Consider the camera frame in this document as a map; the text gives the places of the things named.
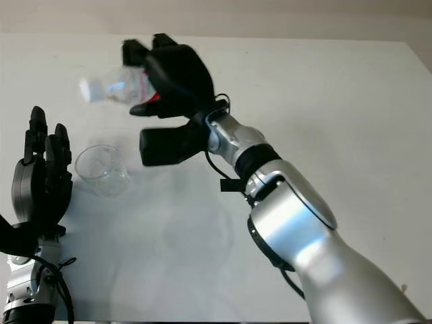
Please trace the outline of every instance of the metal arm segment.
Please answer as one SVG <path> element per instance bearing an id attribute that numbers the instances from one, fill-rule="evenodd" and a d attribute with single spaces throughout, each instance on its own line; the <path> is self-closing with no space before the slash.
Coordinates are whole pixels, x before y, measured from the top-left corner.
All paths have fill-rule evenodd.
<path id="1" fill-rule="evenodd" d="M 264 163 L 243 178 L 242 157 L 267 144 L 258 130 L 230 115 L 209 125 L 209 150 L 234 167 L 255 199 L 248 220 L 252 238 L 270 259 L 295 269 L 313 323 L 426 323 L 384 272 L 340 238 L 330 208 L 293 165 L 274 155 L 266 161 L 262 152 L 249 154 Z"/>

